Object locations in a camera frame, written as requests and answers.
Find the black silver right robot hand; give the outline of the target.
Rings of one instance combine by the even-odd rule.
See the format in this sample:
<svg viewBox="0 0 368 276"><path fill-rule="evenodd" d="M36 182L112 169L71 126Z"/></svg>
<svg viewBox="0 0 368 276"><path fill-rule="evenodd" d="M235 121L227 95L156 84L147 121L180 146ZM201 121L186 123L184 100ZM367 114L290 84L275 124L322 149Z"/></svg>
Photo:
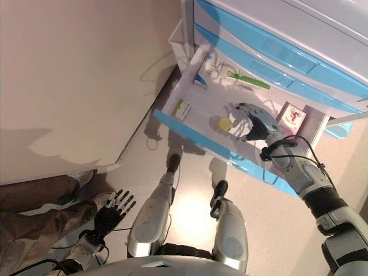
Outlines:
<svg viewBox="0 0 368 276"><path fill-rule="evenodd" d="M263 108L244 102L237 104L235 108L252 122L250 131L238 137L238 140L243 142L263 140L267 145L271 145L284 138L276 120Z"/></svg>

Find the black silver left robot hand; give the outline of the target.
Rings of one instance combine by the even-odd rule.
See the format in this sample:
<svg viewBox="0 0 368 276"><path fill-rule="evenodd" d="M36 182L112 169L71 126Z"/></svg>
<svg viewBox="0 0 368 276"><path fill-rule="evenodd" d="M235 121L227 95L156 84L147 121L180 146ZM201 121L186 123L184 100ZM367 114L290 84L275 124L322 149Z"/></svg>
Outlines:
<svg viewBox="0 0 368 276"><path fill-rule="evenodd" d="M104 193L94 199L97 213L94 216L94 232L100 236L110 234L135 206L135 196L129 191Z"/></svg>

